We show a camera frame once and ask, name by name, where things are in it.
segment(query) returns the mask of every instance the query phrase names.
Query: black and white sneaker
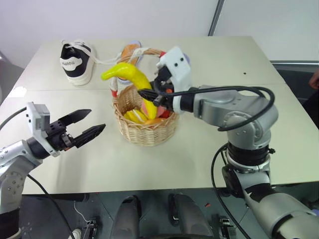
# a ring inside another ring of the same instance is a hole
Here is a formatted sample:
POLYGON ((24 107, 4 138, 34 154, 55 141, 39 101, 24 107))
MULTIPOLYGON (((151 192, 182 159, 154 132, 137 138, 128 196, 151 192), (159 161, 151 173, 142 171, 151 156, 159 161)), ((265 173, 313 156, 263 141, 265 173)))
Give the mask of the black and white sneaker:
POLYGON ((60 63, 69 82, 82 86, 90 82, 94 65, 94 49, 82 40, 62 42, 60 63))

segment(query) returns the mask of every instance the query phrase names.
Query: toy banana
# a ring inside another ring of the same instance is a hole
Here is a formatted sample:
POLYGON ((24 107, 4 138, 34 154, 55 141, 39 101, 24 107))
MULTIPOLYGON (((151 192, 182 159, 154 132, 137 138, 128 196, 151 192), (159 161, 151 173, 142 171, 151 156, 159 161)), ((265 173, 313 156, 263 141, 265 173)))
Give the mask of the toy banana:
MULTIPOLYGON (((121 62, 115 66, 113 66, 108 71, 102 73, 102 80, 108 80, 112 77, 122 77, 129 81, 131 81, 135 87, 140 89, 152 89, 151 84, 149 83, 147 77, 134 65, 121 62)), ((148 111, 148 118, 153 120, 156 117, 157 108, 150 101, 143 99, 145 102, 146 109, 148 111)))
POLYGON ((139 110, 131 110, 131 111, 127 111, 124 114, 124 118, 126 118, 127 120, 133 121, 135 123, 144 123, 147 120, 149 120, 148 118, 146 118, 146 116, 140 112, 139 110))

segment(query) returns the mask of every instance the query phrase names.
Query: white table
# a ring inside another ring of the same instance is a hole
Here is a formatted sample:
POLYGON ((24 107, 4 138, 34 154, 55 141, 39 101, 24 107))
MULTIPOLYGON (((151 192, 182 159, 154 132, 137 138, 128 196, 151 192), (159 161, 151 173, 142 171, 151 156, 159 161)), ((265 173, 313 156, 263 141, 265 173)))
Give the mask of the white table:
MULTIPOLYGON (((129 40, 90 41, 99 55, 114 55, 129 40)), ((319 180, 319 132, 296 97, 250 37, 199 37, 141 40, 145 46, 168 50, 182 47, 190 56, 193 84, 263 85, 276 95, 279 119, 272 127, 271 177, 273 184, 319 180)), ((0 120, 25 106, 26 102, 46 104, 51 120, 77 109, 92 109, 81 122, 68 131, 77 136, 96 124, 105 130, 80 149, 49 157, 31 172, 50 193, 83 193, 123 190, 211 187, 210 164, 216 150, 227 141, 226 133, 185 113, 180 117, 174 136, 155 147, 141 147, 120 134, 112 109, 108 84, 99 75, 106 68, 96 66, 92 81, 83 87, 70 85, 59 66, 61 45, 44 44, 36 53, 16 86, 27 93, 7 98, 0 107, 0 120)), ((142 61, 141 69, 150 77, 156 58, 142 61)), ((0 145, 30 137, 24 114, 11 120, 2 130, 0 145)), ((224 186, 222 160, 215 168, 217 186, 224 186)), ((41 190, 29 180, 23 193, 41 190)))

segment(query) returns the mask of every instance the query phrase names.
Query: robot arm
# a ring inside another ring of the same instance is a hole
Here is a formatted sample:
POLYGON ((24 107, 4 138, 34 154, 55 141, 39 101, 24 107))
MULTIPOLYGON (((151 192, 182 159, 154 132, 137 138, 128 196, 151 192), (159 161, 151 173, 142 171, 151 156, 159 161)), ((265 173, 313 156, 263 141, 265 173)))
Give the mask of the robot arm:
POLYGON ((278 118, 276 107, 272 105, 252 122, 236 127, 258 114, 269 100, 262 94, 242 95, 238 92, 240 87, 213 92, 209 92, 209 86, 194 88, 190 66, 184 58, 177 47, 167 52, 158 63, 155 92, 141 90, 139 94, 178 114, 193 113, 210 125, 222 127, 221 131, 230 127, 231 130, 226 130, 227 165, 222 174, 232 195, 246 201, 270 238, 319 238, 319 217, 290 195, 277 193, 270 184, 269 153, 273 150, 268 145, 270 128, 278 118), (175 93, 168 94, 167 89, 175 93), (201 89, 207 89, 206 93, 194 93, 201 89))
POLYGON ((33 137, 0 149, 0 238, 20 238, 19 207, 24 181, 43 159, 60 151, 83 146, 98 136, 105 124, 93 126, 73 138, 66 132, 71 123, 82 120, 91 110, 77 110, 50 123, 45 105, 27 103, 27 120, 33 137))

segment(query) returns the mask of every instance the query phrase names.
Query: cable connector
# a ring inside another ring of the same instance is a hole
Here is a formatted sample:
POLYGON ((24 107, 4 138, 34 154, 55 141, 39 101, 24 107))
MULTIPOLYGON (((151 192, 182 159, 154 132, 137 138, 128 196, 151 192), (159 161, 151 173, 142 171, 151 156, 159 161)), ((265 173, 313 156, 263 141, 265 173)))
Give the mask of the cable connector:
POLYGON ((268 149, 268 152, 269 152, 270 154, 276 153, 276 151, 275 151, 273 148, 268 149))

